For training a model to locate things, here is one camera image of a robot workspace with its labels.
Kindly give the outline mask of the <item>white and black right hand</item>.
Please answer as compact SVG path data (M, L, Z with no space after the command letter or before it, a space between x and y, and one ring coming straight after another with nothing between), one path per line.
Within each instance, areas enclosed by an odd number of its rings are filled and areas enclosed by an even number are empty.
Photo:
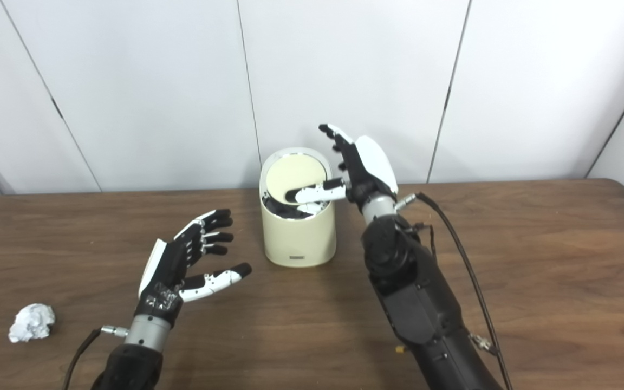
M291 188L284 194L285 201L302 204L345 198L369 219L395 215L397 179L383 148L367 135L353 140L341 128L329 123L320 124L318 128L334 142L333 150L342 157L339 169L347 176Z

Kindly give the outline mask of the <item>white and black left hand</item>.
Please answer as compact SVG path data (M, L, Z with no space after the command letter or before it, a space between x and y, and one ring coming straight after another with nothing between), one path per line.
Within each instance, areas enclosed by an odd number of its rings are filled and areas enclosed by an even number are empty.
M222 244L232 242L234 236L223 228L232 224L231 210L216 209L192 219L171 241L157 239L139 283L134 315L154 317L173 328L184 303L209 297L249 276L248 263L187 275L206 255L228 254Z

